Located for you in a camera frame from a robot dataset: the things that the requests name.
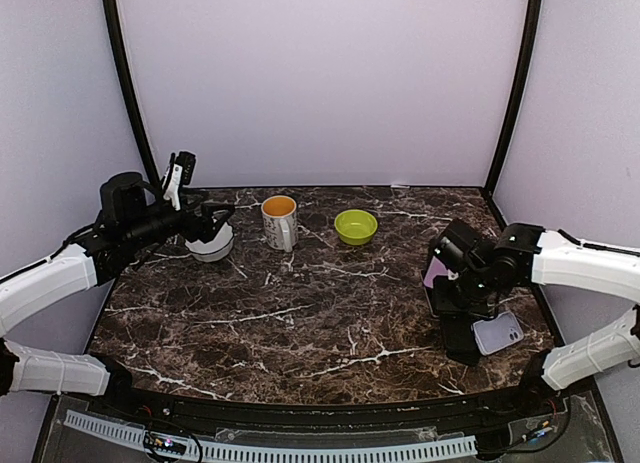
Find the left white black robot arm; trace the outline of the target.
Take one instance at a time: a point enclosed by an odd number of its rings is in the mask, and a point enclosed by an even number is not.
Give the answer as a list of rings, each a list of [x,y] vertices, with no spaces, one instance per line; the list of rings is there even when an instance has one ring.
[[[162,194],[137,172],[113,176],[100,188],[92,224],[69,235],[49,256],[1,279],[1,392],[76,393],[101,397],[120,419],[141,410],[131,373],[102,354],[66,354],[13,342],[8,333],[76,293],[116,279],[136,256],[179,235],[211,243],[235,212],[231,204],[180,203],[181,175]]]

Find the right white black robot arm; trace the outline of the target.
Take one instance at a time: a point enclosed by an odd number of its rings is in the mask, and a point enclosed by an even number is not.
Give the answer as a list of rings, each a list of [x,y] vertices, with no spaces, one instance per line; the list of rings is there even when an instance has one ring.
[[[485,347],[478,324],[497,321],[500,296],[559,285],[639,301],[639,251],[577,239],[563,230],[508,225],[495,239],[455,219],[430,243],[424,286],[449,358],[473,366]],[[521,417],[584,378],[639,357],[639,308],[580,340],[535,354],[510,396]]]

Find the black phone case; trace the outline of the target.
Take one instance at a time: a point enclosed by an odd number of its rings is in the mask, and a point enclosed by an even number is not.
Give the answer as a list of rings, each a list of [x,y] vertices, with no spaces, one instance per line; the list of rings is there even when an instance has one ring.
[[[446,356],[457,363],[475,367],[481,358],[472,323],[468,316],[446,316],[440,319],[440,328]]]

